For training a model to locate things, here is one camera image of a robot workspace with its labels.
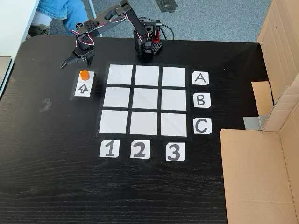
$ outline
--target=cardboard flap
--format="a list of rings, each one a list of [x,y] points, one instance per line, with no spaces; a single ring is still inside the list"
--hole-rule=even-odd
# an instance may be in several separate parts
[[[291,86],[287,86],[272,108],[263,127],[264,132],[279,131],[285,120],[299,101],[299,76],[296,76]]]
[[[273,107],[269,82],[252,82],[258,115],[269,115]]]
[[[220,132],[228,224],[298,224],[278,132]]]
[[[299,217],[299,102],[279,131],[290,179],[297,217]]]

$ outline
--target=shoe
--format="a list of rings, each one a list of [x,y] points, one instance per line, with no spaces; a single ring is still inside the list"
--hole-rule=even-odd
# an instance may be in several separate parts
[[[51,35],[50,31],[51,31],[51,27],[41,24],[39,26],[31,25],[28,33],[30,36]]]

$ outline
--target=person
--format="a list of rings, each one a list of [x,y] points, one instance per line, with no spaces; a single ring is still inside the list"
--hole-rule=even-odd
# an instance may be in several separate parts
[[[76,24],[88,20],[81,0],[40,0],[29,28],[30,36],[51,35],[52,19],[63,21],[69,34],[76,30]]]

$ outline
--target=black wooden tabletop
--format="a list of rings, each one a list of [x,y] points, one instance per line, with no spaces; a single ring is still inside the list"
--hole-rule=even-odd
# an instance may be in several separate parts
[[[86,65],[59,65],[75,38],[38,36],[22,44],[11,74],[15,82],[8,82],[0,100],[0,223],[227,223],[219,131],[244,129],[243,116],[258,116],[251,82],[267,81],[261,47],[163,45],[146,61],[137,57],[133,39],[97,38],[93,100],[70,100],[75,73]],[[194,109],[192,116],[211,118],[213,132],[191,135],[184,162],[165,161],[161,139],[151,141],[148,160],[130,158],[131,139],[121,139],[118,158],[99,157],[95,129],[108,63],[208,71],[210,84],[196,90],[211,93],[212,107]],[[40,113],[46,98],[52,107]]]

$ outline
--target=white chair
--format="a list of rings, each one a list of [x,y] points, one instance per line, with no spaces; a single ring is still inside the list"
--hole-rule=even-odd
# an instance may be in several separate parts
[[[88,3],[89,3],[90,10],[92,11],[93,18],[94,18],[94,19],[97,18],[97,15],[96,15],[96,13],[95,13],[95,11],[94,11],[94,7],[93,7],[93,2],[92,2],[92,0],[88,0]]]

